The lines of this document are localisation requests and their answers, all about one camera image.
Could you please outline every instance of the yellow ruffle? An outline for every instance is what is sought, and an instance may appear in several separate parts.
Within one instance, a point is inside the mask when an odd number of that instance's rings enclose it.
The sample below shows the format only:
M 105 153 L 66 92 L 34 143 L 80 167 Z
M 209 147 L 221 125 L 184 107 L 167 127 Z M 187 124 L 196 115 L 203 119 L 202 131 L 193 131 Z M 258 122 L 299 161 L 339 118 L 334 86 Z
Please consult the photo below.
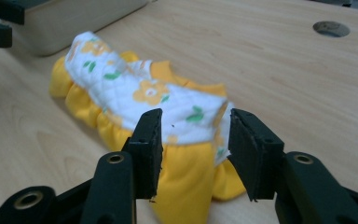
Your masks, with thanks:
M 127 62 L 139 60 L 131 51 L 120 56 Z M 151 74 L 164 82 L 226 96 L 224 85 L 198 85 L 174 74 L 169 62 L 152 63 Z M 126 139 L 132 135 L 132 131 L 123 129 L 119 122 L 110 119 L 112 115 L 104 113 L 92 102 L 88 93 L 72 81 L 63 57 L 54 64 L 49 92 L 53 97 L 65 98 L 71 114 L 96 128 L 111 150 L 121 150 Z M 229 161 L 214 166 L 216 151 L 212 143 L 164 144 L 163 148 L 158 195 L 152 203 L 162 223 L 206 223 L 212 198 L 224 201 L 245 192 Z

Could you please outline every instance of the yellow fabric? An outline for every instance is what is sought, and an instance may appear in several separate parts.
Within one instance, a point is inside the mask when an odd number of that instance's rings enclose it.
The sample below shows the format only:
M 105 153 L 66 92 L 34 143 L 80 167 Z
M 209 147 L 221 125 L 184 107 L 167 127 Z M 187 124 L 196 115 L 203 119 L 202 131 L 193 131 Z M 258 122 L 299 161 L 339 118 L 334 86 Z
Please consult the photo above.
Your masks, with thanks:
M 139 60 L 131 51 L 120 56 L 127 62 Z M 169 62 L 152 63 L 151 74 L 164 82 L 226 95 L 224 85 L 201 86 L 177 76 L 171 71 Z M 115 115 L 104 113 L 87 92 L 72 81 L 65 70 L 64 58 L 60 58 L 53 67 L 49 92 L 54 97 L 65 97 L 66 106 L 73 116 L 97 128 L 111 150 L 121 150 L 131 136 L 132 132 L 123 129 Z M 158 195 L 152 203 L 162 223 L 206 223 L 212 198 L 224 201 L 245 192 L 229 161 L 214 166 L 216 150 L 212 143 L 164 145 L 163 148 Z

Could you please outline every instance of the beige bin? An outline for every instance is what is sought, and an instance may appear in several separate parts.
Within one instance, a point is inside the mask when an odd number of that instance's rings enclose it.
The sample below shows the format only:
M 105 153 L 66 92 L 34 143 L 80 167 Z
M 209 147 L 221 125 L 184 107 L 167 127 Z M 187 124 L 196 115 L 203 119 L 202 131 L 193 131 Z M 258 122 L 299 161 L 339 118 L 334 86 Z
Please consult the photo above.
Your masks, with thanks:
M 50 0 L 25 10 L 25 24 L 11 23 L 15 44 L 38 56 L 68 47 L 76 35 L 97 31 L 147 0 Z

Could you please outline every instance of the green leaf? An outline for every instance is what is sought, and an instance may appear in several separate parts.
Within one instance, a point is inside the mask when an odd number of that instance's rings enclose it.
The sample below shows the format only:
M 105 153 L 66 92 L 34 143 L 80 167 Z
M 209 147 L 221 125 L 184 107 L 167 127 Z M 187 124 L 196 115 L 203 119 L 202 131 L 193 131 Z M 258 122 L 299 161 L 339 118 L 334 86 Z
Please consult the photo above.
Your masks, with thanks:
M 115 73 L 107 73 L 105 74 L 103 77 L 109 80 L 115 80 L 116 78 L 118 78 L 120 76 L 119 72 L 115 72 Z
M 87 66 L 89 66 L 90 65 L 90 61 L 86 61 L 84 64 L 83 64 L 83 67 L 87 67 Z
M 187 122 L 199 122 L 203 119 L 203 114 L 193 114 L 186 118 Z
M 193 105 L 193 110 L 198 114 L 202 113 L 202 108 L 199 106 Z
M 96 62 L 92 62 L 90 65 L 89 65 L 89 73 L 92 72 L 92 70 L 94 70 L 95 66 L 97 65 Z
M 164 95 L 161 97 L 161 102 L 164 103 L 164 102 L 167 102 L 168 99 L 170 99 L 170 95 Z

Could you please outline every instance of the light wood tabletop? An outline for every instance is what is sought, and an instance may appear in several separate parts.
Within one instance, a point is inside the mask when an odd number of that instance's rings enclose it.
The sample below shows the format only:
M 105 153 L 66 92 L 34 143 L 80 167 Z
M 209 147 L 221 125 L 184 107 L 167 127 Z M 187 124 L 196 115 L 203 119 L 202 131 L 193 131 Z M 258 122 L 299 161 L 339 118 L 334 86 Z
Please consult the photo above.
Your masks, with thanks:
M 344 37 L 317 34 L 318 21 L 345 24 Z M 158 0 L 97 32 L 118 52 L 170 60 L 200 84 L 225 83 L 237 108 L 256 114 L 285 151 L 319 158 L 358 191 L 358 9 L 303 0 Z M 35 57 L 0 49 L 0 205 L 30 186 L 57 194 L 93 176 L 107 153 L 96 130 L 48 94 L 64 49 Z M 273 201 L 247 195 L 213 202 L 208 223 L 278 223 Z M 138 222 L 158 223 L 138 201 Z

